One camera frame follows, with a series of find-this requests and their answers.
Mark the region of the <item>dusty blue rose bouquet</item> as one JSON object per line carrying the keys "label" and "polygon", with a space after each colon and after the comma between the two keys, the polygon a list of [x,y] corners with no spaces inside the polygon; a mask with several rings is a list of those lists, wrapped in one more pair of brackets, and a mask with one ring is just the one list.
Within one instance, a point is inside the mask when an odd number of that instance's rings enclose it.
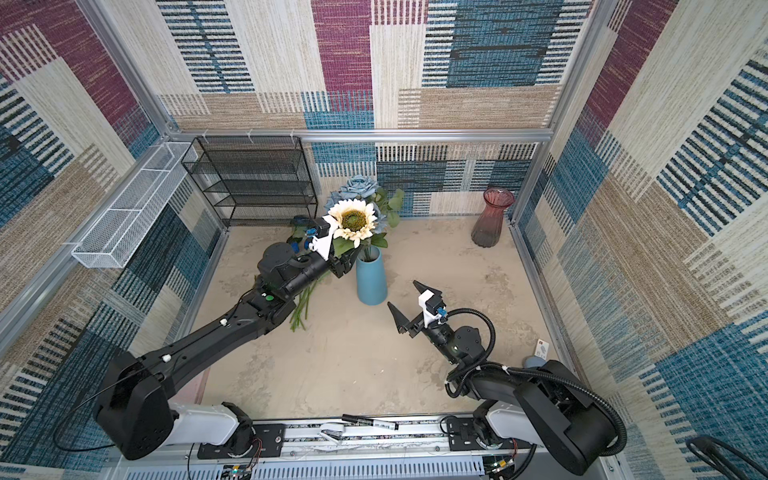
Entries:
{"label": "dusty blue rose bouquet", "polygon": [[377,217],[374,233],[383,233],[385,229],[396,228],[400,223],[400,210],[404,205],[405,192],[396,189],[390,193],[369,176],[356,175],[347,180],[339,189],[332,191],[325,204],[325,210],[342,200],[361,200],[373,205]]}

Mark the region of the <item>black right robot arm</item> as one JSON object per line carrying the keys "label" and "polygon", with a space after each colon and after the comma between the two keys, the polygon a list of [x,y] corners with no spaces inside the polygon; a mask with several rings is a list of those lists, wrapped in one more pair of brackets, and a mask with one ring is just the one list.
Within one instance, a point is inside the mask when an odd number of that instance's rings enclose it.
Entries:
{"label": "black right robot arm", "polygon": [[480,402],[472,427],[487,447],[506,440],[543,446],[565,470],[584,474],[600,457],[621,453],[627,428],[610,403],[586,387],[562,363],[511,367],[491,360],[497,333],[473,308],[447,308],[441,291],[415,282],[420,313],[409,319],[387,305],[399,333],[424,335],[453,365],[444,381],[451,398]]}

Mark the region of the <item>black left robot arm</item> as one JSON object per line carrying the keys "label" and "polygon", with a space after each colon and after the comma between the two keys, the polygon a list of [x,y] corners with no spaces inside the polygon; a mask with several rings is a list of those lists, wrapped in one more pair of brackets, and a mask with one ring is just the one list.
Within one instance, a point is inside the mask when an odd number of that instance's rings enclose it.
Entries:
{"label": "black left robot arm", "polygon": [[238,347],[266,335],[296,310],[295,299],[324,274],[348,273],[358,256],[296,254],[287,243],[269,246],[258,262],[254,286],[224,314],[160,349],[124,353],[107,369],[94,419],[127,460],[176,444],[208,444],[224,456],[255,451],[250,417],[230,402],[213,407],[174,402],[178,391]]}

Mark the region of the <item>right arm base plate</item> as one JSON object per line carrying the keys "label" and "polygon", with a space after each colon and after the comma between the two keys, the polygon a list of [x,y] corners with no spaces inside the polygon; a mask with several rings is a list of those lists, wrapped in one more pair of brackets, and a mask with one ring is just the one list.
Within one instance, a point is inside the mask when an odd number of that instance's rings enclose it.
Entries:
{"label": "right arm base plate", "polygon": [[447,437],[451,451],[471,450],[527,450],[531,444],[518,439],[501,439],[474,417],[447,415],[439,421],[441,432]]}

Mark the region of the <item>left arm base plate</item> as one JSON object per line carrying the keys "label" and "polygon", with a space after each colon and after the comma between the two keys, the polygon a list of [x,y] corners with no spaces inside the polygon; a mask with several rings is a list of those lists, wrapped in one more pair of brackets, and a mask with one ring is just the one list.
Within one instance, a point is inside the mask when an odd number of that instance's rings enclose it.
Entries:
{"label": "left arm base plate", "polygon": [[223,445],[202,444],[199,460],[277,458],[282,453],[285,424],[253,424],[239,427]]}

